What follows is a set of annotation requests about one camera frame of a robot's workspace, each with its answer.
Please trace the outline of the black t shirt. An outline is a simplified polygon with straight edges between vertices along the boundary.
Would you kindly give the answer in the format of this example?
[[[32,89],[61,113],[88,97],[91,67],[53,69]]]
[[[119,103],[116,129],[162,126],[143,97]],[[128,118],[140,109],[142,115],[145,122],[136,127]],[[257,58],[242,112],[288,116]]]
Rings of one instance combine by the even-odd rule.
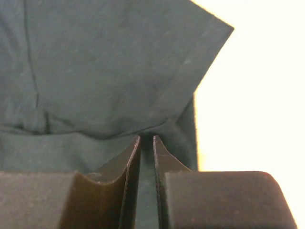
[[[1,1],[1,170],[92,172],[140,135],[157,228],[153,136],[197,169],[193,94],[233,30],[189,0]]]

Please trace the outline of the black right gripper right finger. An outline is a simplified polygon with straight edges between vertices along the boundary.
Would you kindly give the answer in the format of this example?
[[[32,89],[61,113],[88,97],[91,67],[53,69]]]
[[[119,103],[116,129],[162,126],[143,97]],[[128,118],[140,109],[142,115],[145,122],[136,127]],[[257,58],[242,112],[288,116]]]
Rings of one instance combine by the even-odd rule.
[[[153,138],[162,229],[295,229],[276,180],[262,171],[192,171]]]

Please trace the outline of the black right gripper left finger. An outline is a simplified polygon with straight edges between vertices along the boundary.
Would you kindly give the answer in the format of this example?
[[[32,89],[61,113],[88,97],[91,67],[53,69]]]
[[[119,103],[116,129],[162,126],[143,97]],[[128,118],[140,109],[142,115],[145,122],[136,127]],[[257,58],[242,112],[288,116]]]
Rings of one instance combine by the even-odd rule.
[[[3,229],[133,229],[141,162],[136,136],[89,174],[1,172]]]

